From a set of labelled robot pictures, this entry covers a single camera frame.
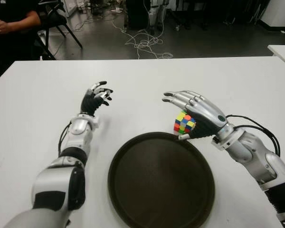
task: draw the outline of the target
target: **robot finger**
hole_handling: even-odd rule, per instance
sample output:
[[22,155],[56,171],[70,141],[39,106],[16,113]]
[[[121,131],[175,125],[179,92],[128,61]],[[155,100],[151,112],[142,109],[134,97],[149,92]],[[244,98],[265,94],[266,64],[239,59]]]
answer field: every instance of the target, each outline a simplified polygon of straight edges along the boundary
[[189,94],[189,95],[192,95],[192,96],[194,96],[194,97],[198,97],[198,98],[200,98],[200,99],[203,100],[203,101],[206,100],[205,97],[203,97],[202,95],[200,95],[200,94],[198,94],[198,93],[196,93],[196,92],[193,92],[193,91],[191,91],[191,90],[183,90],[182,92],[185,92],[185,93],[187,93],[187,94]]
[[181,101],[175,97],[170,97],[170,96],[164,97],[162,99],[162,101],[163,102],[170,102],[170,103],[178,106],[181,109],[186,109],[186,106],[188,106],[186,102],[183,102],[183,101]]
[[110,90],[106,90],[104,92],[99,92],[98,94],[95,95],[96,97],[101,97],[103,100],[106,100],[110,97],[111,91]]
[[193,97],[191,95],[187,95],[183,92],[166,92],[164,93],[165,96],[172,96],[175,97],[183,102],[186,102],[189,105],[194,105]]
[[187,140],[187,139],[190,139],[191,136],[189,134],[182,134],[182,135],[179,135],[179,140]]
[[105,85],[106,84],[106,81],[102,81],[102,82],[97,82],[95,84],[93,84],[86,92],[86,95],[91,95],[96,88],[98,88],[99,86],[101,85]]
[[196,94],[195,92],[189,93],[188,90],[185,90],[185,91],[179,91],[178,93],[181,94],[181,95],[183,95],[183,96],[186,96],[186,97],[188,97],[188,98],[190,98],[190,99],[192,99],[192,100],[194,100],[194,101],[196,101],[196,102],[205,101],[205,98],[204,98],[204,97],[203,97],[203,99],[202,99],[202,98],[201,98],[201,95],[198,95],[198,94]]
[[108,88],[97,88],[97,89],[94,90],[93,93],[94,93],[94,95],[97,95],[98,93],[104,92],[104,91],[107,91],[107,90],[109,90],[111,93],[113,92],[112,89],[108,89]]

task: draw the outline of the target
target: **black chair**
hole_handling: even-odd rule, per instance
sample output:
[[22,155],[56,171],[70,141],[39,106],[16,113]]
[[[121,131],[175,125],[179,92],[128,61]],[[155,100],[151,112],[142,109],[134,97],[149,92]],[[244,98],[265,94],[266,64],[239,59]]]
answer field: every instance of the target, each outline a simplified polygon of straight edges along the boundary
[[81,43],[77,39],[77,37],[74,35],[72,30],[67,25],[67,19],[58,13],[58,10],[62,10],[65,12],[65,9],[63,8],[63,3],[61,0],[41,0],[38,3],[37,11],[38,15],[41,20],[41,26],[38,27],[38,31],[45,30],[46,31],[46,43],[42,42],[40,37],[37,35],[36,40],[40,43],[40,45],[43,47],[43,49],[47,52],[47,54],[52,58],[55,59],[54,56],[50,53],[48,50],[48,42],[49,42],[49,29],[56,27],[58,31],[66,37],[64,32],[59,28],[59,26],[64,26],[68,32],[71,34],[71,36],[74,38],[74,40],[77,42],[77,44],[81,47]]

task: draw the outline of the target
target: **black cable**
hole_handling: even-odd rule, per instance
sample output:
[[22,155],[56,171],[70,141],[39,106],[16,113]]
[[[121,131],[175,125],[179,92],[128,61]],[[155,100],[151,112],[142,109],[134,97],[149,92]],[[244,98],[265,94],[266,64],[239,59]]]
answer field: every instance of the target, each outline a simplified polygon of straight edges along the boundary
[[257,126],[259,126],[259,128],[255,127],[255,126],[247,126],[247,127],[251,127],[251,128],[255,128],[255,129],[258,129],[260,131],[262,131],[264,134],[266,134],[270,140],[272,141],[272,143],[274,144],[274,147],[275,147],[275,153],[280,157],[281,156],[281,148],[280,148],[280,143],[278,141],[278,139],[276,138],[276,136],[270,131],[268,130],[267,128],[265,128],[264,126],[260,125],[258,122],[250,119],[249,117],[246,117],[246,116],[243,116],[243,115],[227,115],[226,118],[229,118],[229,117],[240,117],[240,118],[244,118],[244,119],[247,119],[251,122],[253,122],[254,124],[256,124]]
[[62,131],[62,133],[60,135],[59,143],[58,143],[58,156],[61,153],[61,144],[62,144],[63,140],[65,139],[65,137],[67,135],[67,131],[68,131],[70,125],[71,125],[71,122],[63,129],[63,131]]

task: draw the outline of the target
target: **rubik's cube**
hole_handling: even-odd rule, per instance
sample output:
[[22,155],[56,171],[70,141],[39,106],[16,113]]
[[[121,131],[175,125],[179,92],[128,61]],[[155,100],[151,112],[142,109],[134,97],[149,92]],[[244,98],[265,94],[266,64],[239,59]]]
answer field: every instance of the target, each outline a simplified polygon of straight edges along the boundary
[[189,133],[195,127],[195,120],[185,111],[182,111],[175,120],[174,131],[176,134]]

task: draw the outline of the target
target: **robotic arm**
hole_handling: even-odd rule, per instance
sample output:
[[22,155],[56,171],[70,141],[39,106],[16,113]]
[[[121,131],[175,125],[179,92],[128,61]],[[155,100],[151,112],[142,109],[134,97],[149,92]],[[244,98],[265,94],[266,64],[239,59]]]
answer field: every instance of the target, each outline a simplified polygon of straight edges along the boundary
[[[33,185],[33,209],[14,217],[5,228],[65,228],[69,216],[85,201],[85,165],[90,153],[92,131],[98,127],[94,112],[109,105],[110,89],[100,88],[106,82],[87,90],[80,114],[72,118],[60,137],[59,154],[38,176]],[[66,138],[61,151],[61,143]]]
[[212,143],[241,163],[265,192],[285,228],[285,164],[255,135],[237,128],[214,104],[192,91],[167,92],[162,100],[185,110],[196,127],[179,140],[215,135]]

